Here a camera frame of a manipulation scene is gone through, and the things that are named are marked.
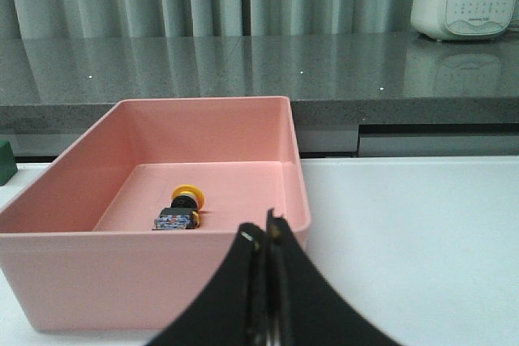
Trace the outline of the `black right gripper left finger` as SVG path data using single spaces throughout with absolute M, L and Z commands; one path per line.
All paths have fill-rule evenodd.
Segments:
M 223 262 L 196 299 L 150 345 L 265 345 L 265 232 L 240 224 Z

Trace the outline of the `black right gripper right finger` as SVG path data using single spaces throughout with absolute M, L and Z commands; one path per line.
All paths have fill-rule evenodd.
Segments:
M 323 277 L 287 220 L 267 211 L 268 281 L 279 345 L 397 345 Z

